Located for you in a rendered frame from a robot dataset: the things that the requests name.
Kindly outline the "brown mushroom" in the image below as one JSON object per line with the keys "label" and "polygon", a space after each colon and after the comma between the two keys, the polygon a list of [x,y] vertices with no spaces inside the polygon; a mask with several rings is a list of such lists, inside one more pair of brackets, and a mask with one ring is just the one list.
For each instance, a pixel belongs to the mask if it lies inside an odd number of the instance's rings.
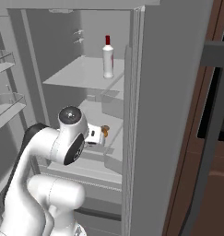
{"label": "brown mushroom", "polygon": [[103,126],[101,127],[101,131],[102,131],[102,133],[104,134],[105,137],[108,136],[108,131],[109,131],[109,130],[110,130],[110,127],[109,127],[108,125],[103,125]]}

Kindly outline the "glass fridge shelf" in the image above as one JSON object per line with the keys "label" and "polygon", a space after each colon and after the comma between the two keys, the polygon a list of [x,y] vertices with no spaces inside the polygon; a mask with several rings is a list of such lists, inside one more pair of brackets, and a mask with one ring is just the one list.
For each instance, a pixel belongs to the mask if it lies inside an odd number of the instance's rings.
{"label": "glass fridge shelf", "polygon": [[81,56],[46,79],[44,84],[84,89],[106,89],[118,76],[124,74],[124,59],[115,59],[113,64],[114,77],[105,79],[101,58]]}
{"label": "glass fridge shelf", "polygon": [[105,141],[105,146],[109,146],[123,120],[103,113],[100,102],[84,100],[78,108],[86,115],[89,124],[96,126],[108,125],[110,127]]}

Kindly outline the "grey fridge drawer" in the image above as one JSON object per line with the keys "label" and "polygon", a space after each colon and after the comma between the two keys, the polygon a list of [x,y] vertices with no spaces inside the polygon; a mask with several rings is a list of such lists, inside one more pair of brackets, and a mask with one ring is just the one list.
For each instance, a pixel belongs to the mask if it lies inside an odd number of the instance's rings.
{"label": "grey fridge drawer", "polygon": [[114,220],[122,218],[122,175],[105,168],[102,162],[79,159],[68,166],[41,165],[40,170],[84,186],[86,200],[80,212]]}

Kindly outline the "grey fridge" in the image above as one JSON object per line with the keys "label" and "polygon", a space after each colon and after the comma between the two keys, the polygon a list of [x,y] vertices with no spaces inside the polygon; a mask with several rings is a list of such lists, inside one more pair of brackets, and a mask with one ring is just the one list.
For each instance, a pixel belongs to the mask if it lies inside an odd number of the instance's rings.
{"label": "grey fridge", "polygon": [[134,10],[124,82],[122,236],[161,236],[214,0],[6,0],[14,9]]}

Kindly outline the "clear liquor bottle red cap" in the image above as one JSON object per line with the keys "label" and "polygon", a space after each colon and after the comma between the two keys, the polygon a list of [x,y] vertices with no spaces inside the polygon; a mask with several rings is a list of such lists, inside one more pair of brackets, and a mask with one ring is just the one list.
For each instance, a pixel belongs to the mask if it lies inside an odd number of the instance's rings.
{"label": "clear liquor bottle red cap", "polygon": [[105,36],[105,46],[102,48],[103,55],[103,77],[113,78],[113,48],[111,46],[111,38]]}

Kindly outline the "clear door bin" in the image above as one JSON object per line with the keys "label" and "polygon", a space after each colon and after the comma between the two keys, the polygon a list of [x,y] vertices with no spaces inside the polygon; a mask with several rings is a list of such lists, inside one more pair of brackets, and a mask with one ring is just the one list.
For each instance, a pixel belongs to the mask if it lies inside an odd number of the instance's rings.
{"label": "clear door bin", "polygon": [[25,97],[16,92],[0,94],[0,129],[26,107]]}
{"label": "clear door bin", "polygon": [[10,52],[0,50],[0,73],[15,65],[14,55]]}

